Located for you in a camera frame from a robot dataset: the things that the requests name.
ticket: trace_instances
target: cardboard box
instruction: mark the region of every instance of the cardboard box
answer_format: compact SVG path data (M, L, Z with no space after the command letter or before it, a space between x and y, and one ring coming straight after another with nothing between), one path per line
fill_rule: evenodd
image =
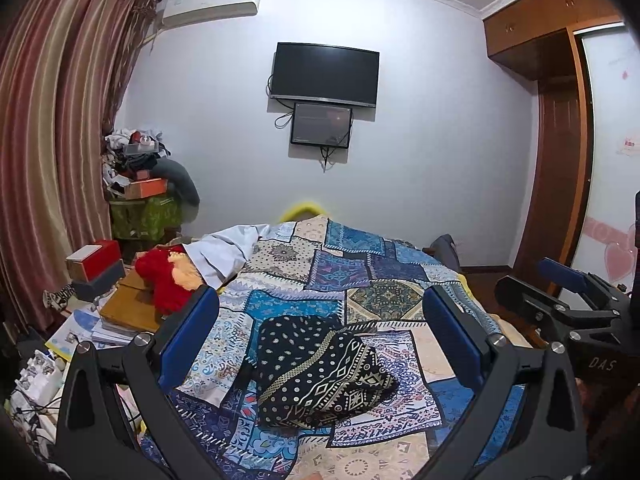
M155 333L162 323L162 315L154 307L152 288L133 269L120 280L118 290L102 307L100 316L140 332Z
M71 285L74 288L74 292L76 293L76 298L78 298L78 300L93 303L95 298L103 295L105 292L108 292L110 288L120 278L124 278L124 276L124 264L122 263L122 260L118 260L90 282L77 282L76 280L73 280Z
M165 178L152 178L132 182L124 189L124 198L137 200L147 196L162 195L166 193L167 180Z
M116 240L97 240L66 257L66 270L71 280L89 283L121 259Z

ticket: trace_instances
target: blue gripper pad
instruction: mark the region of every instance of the blue gripper pad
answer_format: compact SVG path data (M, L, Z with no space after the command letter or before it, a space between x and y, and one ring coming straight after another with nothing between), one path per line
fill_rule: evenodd
M422 311L460 384L478 393L484 377L476 345L432 288L424 291Z
M580 270L573 270L570 267L545 258L539 261L538 272L540 276L576 294L587 291L587 282L584 278L584 273L580 272Z
M208 288L187 318L166 345L160 356L158 384L168 394L180 386L189 373L193 361L218 318L220 300L213 288Z

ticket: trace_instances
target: red box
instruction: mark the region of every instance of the red box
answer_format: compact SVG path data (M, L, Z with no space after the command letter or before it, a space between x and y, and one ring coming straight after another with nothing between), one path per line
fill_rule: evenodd
M76 282L90 282L121 259L120 247L116 240L97 240L90 245L100 246L100 248L81 259L75 258L76 253L86 250L87 246L85 246L66 258L66 269L71 279Z

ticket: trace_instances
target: wooden floor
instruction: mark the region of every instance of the wooden floor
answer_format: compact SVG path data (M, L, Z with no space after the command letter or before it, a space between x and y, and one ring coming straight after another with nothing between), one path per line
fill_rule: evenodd
M482 303L482 306L489 314L497 314L503 320L511 323L518 332L520 332L531 345L537 348L543 348L545 342L535 332L535 327L520 316L517 316L510 310L507 310L497 301L495 301L494 289L495 284L501 278L505 277L507 272L482 272L482 273L468 273L465 275L466 282L469 288L473 292L476 300Z

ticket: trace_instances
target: orange box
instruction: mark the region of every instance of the orange box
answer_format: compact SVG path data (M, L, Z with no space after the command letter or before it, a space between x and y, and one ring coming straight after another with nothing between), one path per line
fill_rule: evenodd
M166 179L152 178L150 180L139 180L132 182L124 189L124 198L135 200L146 198L147 196L162 195L166 193Z

